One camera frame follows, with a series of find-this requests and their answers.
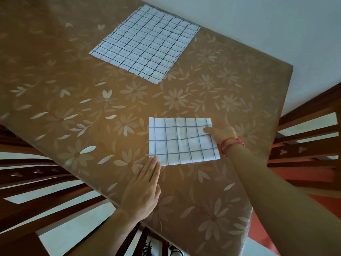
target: table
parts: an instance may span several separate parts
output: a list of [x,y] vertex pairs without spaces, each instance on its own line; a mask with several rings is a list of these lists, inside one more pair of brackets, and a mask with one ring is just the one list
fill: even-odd
[[[88,52],[143,2],[1,0],[0,120],[119,205],[148,117],[231,124],[266,163],[292,66],[201,28],[154,85]],[[190,255],[239,255],[252,207],[227,159],[167,166],[143,221]]]

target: hand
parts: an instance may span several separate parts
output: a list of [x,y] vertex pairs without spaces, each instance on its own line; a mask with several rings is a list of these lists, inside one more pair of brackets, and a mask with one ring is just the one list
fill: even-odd
[[[217,128],[211,128],[206,127],[204,128],[205,133],[211,134],[213,140],[220,145],[225,139],[229,137],[237,137],[236,131],[233,127],[227,126],[225,129],[217,129]],[[235,142],[235,140],[228,140],[225,142],[226,145]]]
[[145,219],[158,203],[161,189],[158,184],[161,164],[158,157],[149,158],[141,165],[128,184],[121,201],[121,210],[135,222]]

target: person's left arm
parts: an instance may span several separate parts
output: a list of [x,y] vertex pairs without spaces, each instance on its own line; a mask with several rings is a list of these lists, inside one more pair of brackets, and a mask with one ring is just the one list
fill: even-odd
[[128,184],[121,206],[70,256],[114,256],[134,226],[145,219],[158,203],[160,170],[158,158],[149,158]]

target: shoe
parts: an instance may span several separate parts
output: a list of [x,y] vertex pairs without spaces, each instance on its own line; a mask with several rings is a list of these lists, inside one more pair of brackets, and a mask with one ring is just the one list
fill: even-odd
[[148,245],[147,245],[147,243],[144,245],[141,256],[153,256],[151,254],[151,249],[153,248],[153,246],[150,245],[150,242],[151,242],[151,240],[149,241]]
[[178,253],[181,253],[181,255],[183,256],[183,253],[182,251],[180,251],[177,247],[175,247],[174,245],[168,243],[168,249],[170,249],[170,256],[172,256],[172,254],[174,252],[178,252]]

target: person's right arm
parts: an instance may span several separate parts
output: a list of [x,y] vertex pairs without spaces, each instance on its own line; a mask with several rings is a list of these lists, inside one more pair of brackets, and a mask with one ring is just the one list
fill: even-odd
[[[237,137],[230,126],[225,130],[206,127],[204,131],[218,144]],[[224,147],[233,142],[228,140]],[[231,146],[226,156],[281,256],[341,255],[340,219],[265,167],[245,146]]]

